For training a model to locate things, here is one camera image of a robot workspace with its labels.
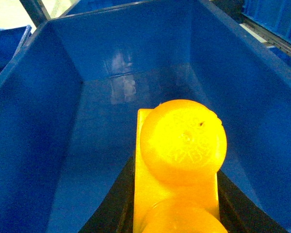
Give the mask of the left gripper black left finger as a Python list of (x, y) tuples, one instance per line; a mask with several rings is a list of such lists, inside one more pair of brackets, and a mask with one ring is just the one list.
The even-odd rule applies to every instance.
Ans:
[(80, 233), (133, 232), (135, 159), (130, 157)]

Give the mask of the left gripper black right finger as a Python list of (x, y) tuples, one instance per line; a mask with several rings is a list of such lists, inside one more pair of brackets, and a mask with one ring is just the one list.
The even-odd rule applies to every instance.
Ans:
[(220, 220), (229, 233), (286, 233), (222, 171), (217, 173)]

